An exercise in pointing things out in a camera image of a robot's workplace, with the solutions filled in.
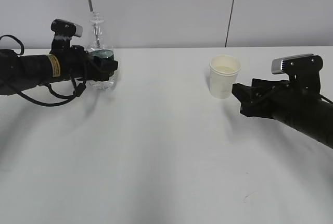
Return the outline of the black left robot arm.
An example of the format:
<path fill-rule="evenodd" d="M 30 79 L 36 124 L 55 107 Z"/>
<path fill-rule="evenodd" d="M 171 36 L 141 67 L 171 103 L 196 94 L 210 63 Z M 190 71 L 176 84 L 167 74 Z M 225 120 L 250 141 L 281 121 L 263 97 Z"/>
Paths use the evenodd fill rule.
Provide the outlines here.
<path fill-rule="evenodd" d="M 10 49 L 1 50 L 1 95 L 14 95 L 47 83 L 78 79 L 107 81 L 118 69 L 112 54 L 100 58 L 82 46 L 53 49 L 49 54 L 19 56 Z"/>

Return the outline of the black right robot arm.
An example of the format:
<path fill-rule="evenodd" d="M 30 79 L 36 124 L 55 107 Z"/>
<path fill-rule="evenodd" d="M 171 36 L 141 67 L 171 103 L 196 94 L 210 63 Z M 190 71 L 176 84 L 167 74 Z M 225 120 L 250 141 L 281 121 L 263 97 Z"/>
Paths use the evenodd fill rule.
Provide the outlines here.
<path fill-rule="evenodd" d="M 235 83 L 232 94 L 242 115 L 277 120 L 332 148 L 332 104 L 321 95 L 287 80 L 262 79 L 253 79 L 250 86 Z"/>

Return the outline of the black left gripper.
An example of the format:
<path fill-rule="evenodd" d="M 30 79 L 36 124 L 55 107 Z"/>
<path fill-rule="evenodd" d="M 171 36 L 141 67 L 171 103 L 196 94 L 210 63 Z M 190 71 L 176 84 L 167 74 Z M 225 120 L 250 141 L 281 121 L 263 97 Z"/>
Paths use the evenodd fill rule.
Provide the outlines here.
<path fill-rule="evenodd" d="M 58 51 L 58 60 L 60 62 L 60 77 L 69 80 L 70 71 L 74 78 L 83 80 L 84 64 L 87 65 L 88 81 L 107 81 L 118 69 L 118 62 L 114 56 L 101 58 L 91 56 L 82 46 L 72 46 L 67 50 Z"/>

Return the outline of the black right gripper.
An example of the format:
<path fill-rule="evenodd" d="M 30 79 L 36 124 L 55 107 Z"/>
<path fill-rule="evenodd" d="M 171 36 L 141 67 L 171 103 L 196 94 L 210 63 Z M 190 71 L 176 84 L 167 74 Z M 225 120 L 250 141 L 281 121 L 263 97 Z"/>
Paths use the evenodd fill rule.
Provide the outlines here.
<path fill-rule="evenodd" d="M 240 102 L 240 113 L 246 117 L 274 119 L 292 128 L 323 126 L 321 96 L 287 80 L 253 78 L 251 86 L 233 84 L 232 94 Z"/>

